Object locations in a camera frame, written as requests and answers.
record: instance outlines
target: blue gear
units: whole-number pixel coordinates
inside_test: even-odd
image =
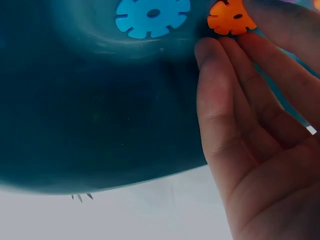
[[[159,10],[154,17],[147,16],[151,10]],[[147,33],[157,38],[169,33],[168,26],[180,27],[190,11],[190,0],[122,0],[117,9],[115,23],[121,32],[135,39],[144,39]]]

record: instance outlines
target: orange plastic piece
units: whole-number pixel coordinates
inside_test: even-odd
[[[316,9],[320,11],[320,0],[314,0],[313,5]]]
[[[209,28],[217,34],[240,35],[247,32],[247,28],[255,29],[257,26],[248,16],[242,0],[228,0],[228,5],[218,1],[210,10],[207,18]]]

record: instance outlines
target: gear-shaped toy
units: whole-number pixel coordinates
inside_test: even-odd
[[[169,33],[168,26],[180,27],[190,8],[190,0],[122,0],[115,23],[131,38],[144,39],[149,32],[151,38],[157,38]]]
[[[217,34],[240,35],[247,31],[247,28],[253,30],[257,26],[248,16],[242,0],[228,0],[229,4],[218,1],[210,10],[210,16],[207,18],[209,28],[214,29]]]

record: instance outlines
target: dark teal surface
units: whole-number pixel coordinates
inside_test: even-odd
[[[206,164],[193,47],[214,37],[215,1],[142,40],[117,29],[117,3],[0,0],[2,185],[88,193]]]

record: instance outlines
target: skin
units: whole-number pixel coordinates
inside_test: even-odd
[[[320,129],[320,14],[292,3],[243,0],[267,37],[204,38],[197,114],[203,152],[235,240],[320,239],[320,135],[279,104],[258,64],[285,97]]]

